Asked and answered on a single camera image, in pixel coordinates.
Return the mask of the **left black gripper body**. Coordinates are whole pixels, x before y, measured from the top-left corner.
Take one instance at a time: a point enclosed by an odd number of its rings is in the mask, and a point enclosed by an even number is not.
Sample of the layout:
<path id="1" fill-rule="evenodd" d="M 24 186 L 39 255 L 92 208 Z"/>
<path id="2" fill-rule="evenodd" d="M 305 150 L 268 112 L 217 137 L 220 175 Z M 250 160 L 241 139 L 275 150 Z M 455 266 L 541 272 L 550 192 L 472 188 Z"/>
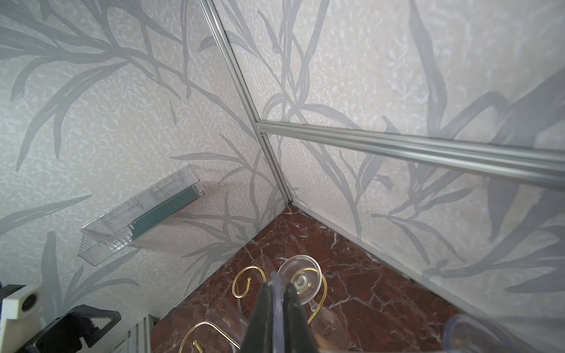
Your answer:
<path id="1" fill-rule="evenodd" d="M 16 351 L 75 353 L 81 349 L 82 342 L 76 329 L 63 325 L 41 330 Z"/>

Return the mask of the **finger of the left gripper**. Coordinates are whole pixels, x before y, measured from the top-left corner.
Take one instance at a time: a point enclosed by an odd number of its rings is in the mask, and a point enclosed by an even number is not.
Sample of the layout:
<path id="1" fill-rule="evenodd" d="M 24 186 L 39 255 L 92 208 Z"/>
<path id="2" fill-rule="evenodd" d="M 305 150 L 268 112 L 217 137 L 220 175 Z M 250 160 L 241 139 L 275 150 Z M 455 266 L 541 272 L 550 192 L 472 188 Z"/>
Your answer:
<path id="1" fill-rule="evenodd" d="M 50 329 L 51 349 L 92 348 L 122 320 L 119 311 L 103 310 L 86 304 L 58 318 Z"/>

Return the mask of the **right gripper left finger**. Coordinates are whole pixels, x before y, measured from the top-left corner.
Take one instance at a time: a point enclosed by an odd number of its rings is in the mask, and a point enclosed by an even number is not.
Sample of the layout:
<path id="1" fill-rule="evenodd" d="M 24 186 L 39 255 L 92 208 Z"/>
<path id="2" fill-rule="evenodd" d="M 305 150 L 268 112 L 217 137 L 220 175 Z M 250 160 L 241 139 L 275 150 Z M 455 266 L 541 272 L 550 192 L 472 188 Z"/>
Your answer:
<path id="1" fill-rule="evenodd" d="M 258 294 L 249 326 L 241 344 L 241 353 L 272 352 L 273 289 L 264 283 Z"/>

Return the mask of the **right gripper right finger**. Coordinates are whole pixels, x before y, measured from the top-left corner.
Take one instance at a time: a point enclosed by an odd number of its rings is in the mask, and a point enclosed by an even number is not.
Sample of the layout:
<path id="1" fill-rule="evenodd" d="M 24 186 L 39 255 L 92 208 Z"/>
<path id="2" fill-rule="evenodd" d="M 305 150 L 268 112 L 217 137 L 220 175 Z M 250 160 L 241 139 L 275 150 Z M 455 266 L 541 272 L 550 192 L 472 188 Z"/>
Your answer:
<path id="1" fill-rule="evenodd" d="M 292 283 L 285 287 L 283 297 L 285 353 L 318 353 L 303 305 Z"/>

